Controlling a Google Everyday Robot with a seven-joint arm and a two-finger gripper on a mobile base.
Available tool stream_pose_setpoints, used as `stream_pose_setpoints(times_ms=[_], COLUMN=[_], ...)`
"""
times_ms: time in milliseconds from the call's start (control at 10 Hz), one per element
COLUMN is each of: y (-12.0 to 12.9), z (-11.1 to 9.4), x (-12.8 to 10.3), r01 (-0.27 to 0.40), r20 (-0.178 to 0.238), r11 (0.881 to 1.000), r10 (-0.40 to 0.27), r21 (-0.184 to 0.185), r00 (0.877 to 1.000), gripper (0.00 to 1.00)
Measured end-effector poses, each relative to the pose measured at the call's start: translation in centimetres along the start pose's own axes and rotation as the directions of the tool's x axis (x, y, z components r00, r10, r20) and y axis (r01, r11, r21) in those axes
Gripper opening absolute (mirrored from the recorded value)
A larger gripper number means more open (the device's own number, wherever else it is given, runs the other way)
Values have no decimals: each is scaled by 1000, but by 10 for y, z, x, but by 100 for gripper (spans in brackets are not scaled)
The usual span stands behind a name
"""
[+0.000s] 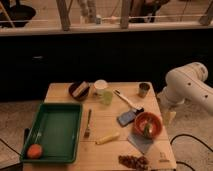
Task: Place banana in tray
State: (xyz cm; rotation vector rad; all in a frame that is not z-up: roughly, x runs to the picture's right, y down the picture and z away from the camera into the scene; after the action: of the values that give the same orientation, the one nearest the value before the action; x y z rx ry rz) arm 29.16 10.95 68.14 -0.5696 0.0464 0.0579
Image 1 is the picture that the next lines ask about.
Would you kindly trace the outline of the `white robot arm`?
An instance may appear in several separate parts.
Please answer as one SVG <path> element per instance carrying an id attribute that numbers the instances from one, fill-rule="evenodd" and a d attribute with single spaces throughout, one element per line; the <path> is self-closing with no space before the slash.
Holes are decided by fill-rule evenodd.
<path id="1" fill-rule="evenodd" d="M 170 70 L 166 76 L 166 86 L 157 95 L 162 106 L 165 126 L 176 116 L 175 107 L 190 100 L 213 115 L 213 87 L 205 84 L 207 67 L 200 62 L 192 62 Z"/>

